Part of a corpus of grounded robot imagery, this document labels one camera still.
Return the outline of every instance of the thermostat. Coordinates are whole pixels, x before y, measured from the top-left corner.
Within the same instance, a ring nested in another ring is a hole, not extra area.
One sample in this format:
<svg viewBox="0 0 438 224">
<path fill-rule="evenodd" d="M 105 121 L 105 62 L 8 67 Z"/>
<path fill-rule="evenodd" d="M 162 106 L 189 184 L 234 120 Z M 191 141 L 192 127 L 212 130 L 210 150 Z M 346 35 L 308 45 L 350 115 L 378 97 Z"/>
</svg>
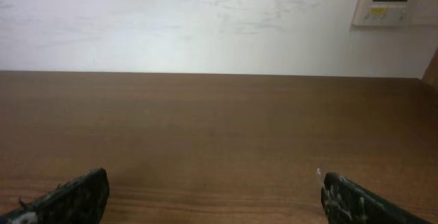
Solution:
<svg viewBox="0 0 438 224">
<path fill-rule="evenodd" d="M 438 25 L 438 0 L 359 0 L 353 25 Z"/>
</svg>

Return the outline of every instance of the brown wooden surface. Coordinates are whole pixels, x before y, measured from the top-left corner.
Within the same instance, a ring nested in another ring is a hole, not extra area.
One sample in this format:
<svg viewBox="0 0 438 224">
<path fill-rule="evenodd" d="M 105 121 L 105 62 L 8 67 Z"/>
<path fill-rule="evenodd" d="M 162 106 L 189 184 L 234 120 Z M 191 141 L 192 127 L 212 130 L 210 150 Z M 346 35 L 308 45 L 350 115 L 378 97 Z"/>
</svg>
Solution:
<svg viewBox="0 0 438 224">
<path fill-rule="evenodd" d="M 430 60 L 429 66 L 424 72 L 423 81 L 438 90 L 438 48 Z"/>
<path fill-rule="evenodd" d="M 321 166 L 438 222 L 419 83 L 0 72 L 0 212 L 104 167 L 102 223 L 326 223 Z"/>
</svg>

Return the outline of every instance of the worn black surface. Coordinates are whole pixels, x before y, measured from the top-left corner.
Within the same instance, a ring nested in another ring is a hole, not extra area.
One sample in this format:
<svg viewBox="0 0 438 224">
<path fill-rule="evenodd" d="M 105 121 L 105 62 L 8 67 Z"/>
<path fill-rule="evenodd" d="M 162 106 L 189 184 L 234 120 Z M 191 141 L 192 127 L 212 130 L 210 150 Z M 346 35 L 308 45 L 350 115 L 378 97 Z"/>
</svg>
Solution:
<svg viewBox="0 0 438 224">
<path fill-rule="evenodd" d="M 330 224 L 429 223 L 336 173 L 327 173 L 321 190 Z"/>
<path fill-rule="evenodd" d="M 26 206 L 0 216 L 0 224 L 11 223 L 27 212 L 35 212 L 39 224 L 99 223 L 110 195 L 109 187 L 105 169 L 92 170 Z"/>
</svg>

